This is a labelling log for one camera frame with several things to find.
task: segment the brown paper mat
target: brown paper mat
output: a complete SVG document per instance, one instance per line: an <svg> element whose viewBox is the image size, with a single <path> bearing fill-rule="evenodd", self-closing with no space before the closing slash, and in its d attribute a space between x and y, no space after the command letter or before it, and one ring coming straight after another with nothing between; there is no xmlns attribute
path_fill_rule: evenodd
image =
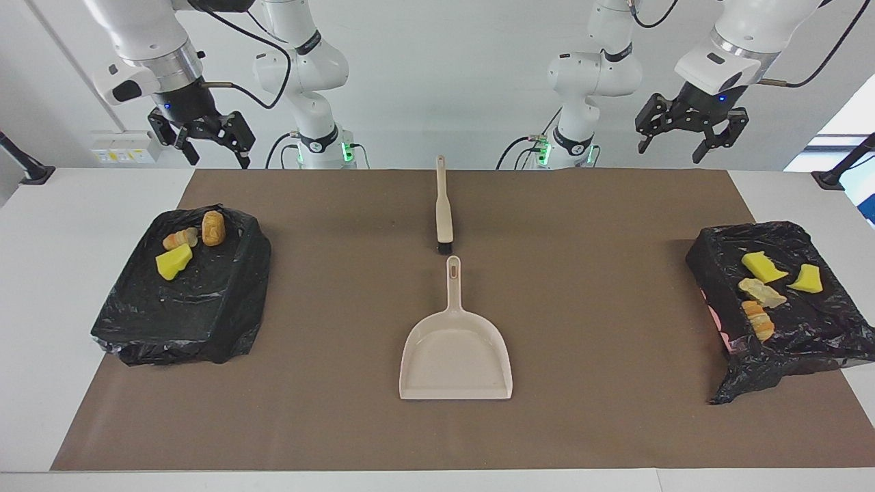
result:
<svg viewBox="0 0 875 492"><path fill-rule="evenodd" d="M410 329L445 307L434 174L197 171L182 208L258 217L263 327L224 365L104 358L55 470L872 467L839 372L723 406L721 343L684 255L751 221L726 172L450 172L465 308L491 320L508 402L403 402Z"/></svg>

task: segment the black clamp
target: black clamp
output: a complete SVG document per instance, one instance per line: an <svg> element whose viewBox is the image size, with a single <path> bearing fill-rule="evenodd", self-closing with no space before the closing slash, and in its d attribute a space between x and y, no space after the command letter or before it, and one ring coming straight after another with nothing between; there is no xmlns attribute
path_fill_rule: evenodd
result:
<svg viewBox="0 0 875 492"><path fill-rule="evenodd" d="M593 138L594 136L589 137L584 141L571 140L570 138L564 137L561 133L559 133L559 127L553 129L553 139L556 140L556 143L559 144L560 147L568 152L568 155L574 157L584 155L586 149L588 149L590 144L592 144Z"/></svg>
<svg viewBox="0 0 875 492"><path fill-rule="evenodd" d="M337 140L337 137L340 136L340 130L338 130L337 125L334 125L334 130L331 130L331 133L325 135L322 138L309 138L301 135L301 143L307 146L307 149L314 154L321 154L325 152L328 148L328 145L334 143Z"/></svg>
<svg viewBox="0 0 875 492"><path fill-rule="evenodd" d="M611 63L619 63L619 62L621 62L625 57L627 57L627 56L629 56L630 54L632 54L632 43L629 43L629 46L627 46L625 50L623 50L623 51L621 51L621 52L619 52L619 53L617 53L617 54L610 54L610 53L608 53L608 52L607 52L606 50L604 50L604 49L602 49L602 54L605 55L605 60L608 60L608 61L610 61Z"/></svg>
<svg viewBox="0 0 875 492"><path fill-rule="evenodd" d="M684 84L681 94L668 100L661 94L650 96L647 104L635 118L635 129L644 137L638 143L643 154L653 138L672 130L703 133L704 140L693 152L693 162L699 164L709 151L718 147L729 148L741 136L750 118L745 108L731 108L746 87L734 88L719 95L706 95L690 84ZM719 134L714 127L728 122Z"/></svg>
<svg viewBox="0 0 875 492"><path fill-rule="evenodd" d="M309 54L311 51L315 50L316 46L319 46L319 43L321 42L322 34L320 34L319 31L316 31L313 33L312 36L310 36L309 39L307 39L305 43L295 48L295 53L297 53L297 56L305 56L306 54Z"/></svg>
<svg viewBox="0 0 875 492"><path fill-rule="evenodd" d="M174 131L171 123L155 108L147 116L152 130L155 132L161 145L172 145L182 151L191 165L198 164L200 155L189 142L189 138L212 140L234 153L240 168L249 168L249 150L256 142L256 136L252 133L246 120L239 111L234 111L227 116L203 117L188 123L179 125L179 133Z"/></svg>

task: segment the black cable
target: black cable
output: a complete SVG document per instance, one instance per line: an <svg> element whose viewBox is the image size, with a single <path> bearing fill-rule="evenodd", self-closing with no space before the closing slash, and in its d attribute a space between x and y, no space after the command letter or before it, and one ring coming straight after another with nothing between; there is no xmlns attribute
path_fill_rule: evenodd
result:
<svg viewBox="0 0 875 492"><path fill-rule="evenodd" d="M256 16L252 15L252 12L246 11L246 13L249 15L249 18L252 19L252 22L254 22L255 25L258 26L258 29L261 29L262 31L264 31L265 34L267 34L268 36L271 36L273 39L279 41L280 43L288 43L289 42L289 41L285 41L283 39L278 38L273 32L268 31L267 28L262 25L262 23L258 22L258 19L256 18Z"/></svg>
<svg viewBox="0 0 875 492"><path fill-rule="evenodd" d="M361 151L365 153L365 165L367 166L368 169L370 169L371 168L371 160L368 158L368 149L366 149L365 146L362 144L351 144L350 147L352 147L354 149L361 148Z"/></svg>
<svg viewBox="0 0 875 492"><path fill-rule="evenodd" d="M204 12L206 12L210 17L212 17L212 18L218 20L219 22L221 22L221 23L223 23L224 25L230 27L231 29L234 29L235 31L239 32L240 34L242 34L242 35L244 35L244 36L246 36L246 37L248 37L248 38L255 39L256 41L261 41L262 43L264 43L264 44L267 45L267 46L270 46L270 47L276 48L277 50L279 50L280 53L282 53L282 54L285 56L286 66L285 66L285 77L283 78L283 85L280 86L280 88L279 88L279 92L276 93L276 98L274 98L274 100L273 100L273 102L272 102L271 104L266 104L266 103L263 102L262 100L260 100L260 99L258 99L257 97L255 97L255 95L253 95L251 92L249 92L248 90L246 90L246 89L244 89L244 88L238 86L237 84L231 83L231 84L228 84L228 86L227 86L228 88L235 88L235 89L237 89L237 90L243 92L243 94L248 95L249 97L252 98L253 101L257 102L262 108L265 108L265 109L273 109L274 107L276 107L276 105L277 105L277 103L279 102L279 100L283 97L283 92L285 92L285 86L289 83L289 77L291 76L291 56L289 55L289 53L286 52L286 51L285 51L280 45L278 45L277 43L274 43L273 41L270 41L270 40L268 40L268 39L262 38L261 36L257 36L257 35L255 35L255 34L253 34L252 32L249 32L249 31L243 29L242 27L240 27L240 26L234 24L233 22L226 20L226 19L223 18L222 16L220 16L220 15L216 14L215 12L213 12L213 10L210 9L209 7L200 4L200 2L196 2L196 4L198 4L198 6L199 6Z"/></svg>
<svg viewBox="0 0 875 492"><path fill-rule="evenodd" d="M848 168L848 171L850 171L851 169L857 169L857 168L860 167L861 165L863 165L863 164L865 164L865 163L871 161L873 158L875 158L875 155L870 156L870 157L869 157L868 159L866 159L865 161L858 162L858 163L856 163L855 165L852 165L851 167Z"/></svg>
<svg viewBox="0 0 875 492"><path fill-rule="evenodd" d="M276 140L276 142L274 142L273 146L270 147L270 152L268 152L268 158L264 161L264 169L267 169L270 167L270 158L273 157L273 153L277 150L277 147L279 146L280 142L282 142L283 140L285 140L288 137L291 137L291 134L284 133L282 136L280 136L280 138L278 138Z"/></svg>
<svg viewBox="0 0 875 492"><path fill-rule="evenodd" d="M814 80L817 77L817 75L820 75L820 72L823 71L823 69L827 66L827 64L830 63L830 60L832 60L832 57L835 56L835 54L838 52L838 49L840 47L842 47L842 43L844 43L844 40L847 39L849 34L851 34L851 31L853 31L854 26L857 25L857 21L859 21L860 18L863 16L863 14L866 12L866 8L869 7L870 1L871 0L864 0L863 1L863 6L860 7L860 11L857 12L857 15L854 17L853 20L851 20L850 24L848 25L848 28L844 30L842 37L838 39L838 42L836 43L835 46L833 46L832 51L830 51L829 54L826 55L826 58L823 60L823 63L820 64L820 66L814 71L814 73L811 74L804 81L801 81L799 83L788 83L785 87L800 88L804 85L807 85L812 80Z"/></svg>
<svg viewBox="0 0 875 492"><path fill-rule="evenodd" d="M522 156L528 152L538 152L538 150L537 149L523 149L522 152L520 152L520 155L516 157L516 162L514 163L514 171L516 171L517 169L520 168L520 159L522 159Z"/></svg>
<svg viewBox="0 0 875 492"><path fill-rule="evenodd" d="M598 154L596 154L596 158L592 161L593 169L599 166L599 158L601 157L601 147L598 145L594 145L596 149L598 149Z"/></svg>
<svg viewBox="0 0 875 492"><path fill-rule="evenodd" d="M559 109L556 110L556 114L554 114L553 117L550 118L549 123L547 123L547 126L544 127L544 131L541 132L541 135L544 135L545 137L548 137L548 136L547 136L547 130L550 129L550 125L553 124L553 122L556 121L556 119L559 117L559 113L561 113L561 112L562 112L562 107L560 107ZM538 143L535 142L535 144L532 145L532 148L531 148L530 150L531 150L531 151L534 151L534 150L536 150L537 148L538 148ZM532 154L529 154L528 156L526 156L526 161L522 163L522 168L523 168L523 169L525 169L526 166L529 165L529 158L530 158L530 157L532 157Z"/></svg>
<svg viewBox="0 0 875 492"><path fill-rule="evenodd" d="M279 150L279 165L280 165L280 167L285 169L285 151L286 151L286 149L297 149L297 147L298 146L295 144L288 144Z"/></svg>
<svg viewBox="0 0 875 492"><path fill-rule="evenodd" d="M663 22L665 22L665 19L669 18L669 16L671 15L671 11L673 11L673 10L675 9L676 6L677 6L677 0L675 0L674 2L672 2L672 3L671 3L671 6L670 6L670 7L668 8L668 10L665 12L665 15L663 15L662 18L660 18L659 20L657 20L657 21L654 22L653 24L644 24L643 22L641 22L641 19L638 18L638 9L635 7L634 4L630 5L629 10L632 12L632 18L635 19L635 22L636 22L638 25L640 25L640 26L643 27L644 29L651 29L651 28L654 28L654 27L656 27L657 25L660 25L660 24L662 24Z"/></svg>
<svg viewBox="0 0 875 492"><path fill-rule="evenodd" d="M504 152L502 152L501 157L498 159L498 164L495 166L495 171L498 171L501 169L501 163L504 161L504 158L508 156L508 152L510 152L510 150L513 149L516 145L521 144L521 143L525 142L526 140L529 140L529 138L528 137L519 137L516 140L514 140L513 142L511 142L511 144L507 146L507 149L505 149Z"/></svg>

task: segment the dustpan handle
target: dustpan handle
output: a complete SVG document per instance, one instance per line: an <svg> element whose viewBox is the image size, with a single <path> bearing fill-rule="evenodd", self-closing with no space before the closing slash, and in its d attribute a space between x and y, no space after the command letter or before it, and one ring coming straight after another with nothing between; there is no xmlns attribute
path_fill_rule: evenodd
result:
<svg viewBox="0 0 875 492"><path fill-rule="evenodd" d="M462 260L455 256L446 259L446 308L462 310Z"/></svg>

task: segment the green indicator light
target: green indicator light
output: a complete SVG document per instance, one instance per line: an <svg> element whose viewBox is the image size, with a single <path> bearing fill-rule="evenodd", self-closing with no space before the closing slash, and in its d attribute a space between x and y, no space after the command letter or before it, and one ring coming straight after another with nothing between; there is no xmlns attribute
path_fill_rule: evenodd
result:
<svg viewBox="0 0 875 492"><path fill-rule="evenodd" d="M601 156L601 147L592 145L589 153L586 155L586 167L595 167Z"/></svg>
<svg viewBox="0 0 875 492"><path fill-rule="evenodd" d="M343 159L346 162L353 162L355 156L353 155L353 150L349 147L348 144L341 144L343 146Z"/></svg>
<svg viewBox="0 0 875 492"><path fill-rule="evenodd" d="M553 150L553 145L550 143L545 143L541 148L541 155L538 156L538 160L541 164L547 164L548 160L550 160L550 152Z"/></svg>

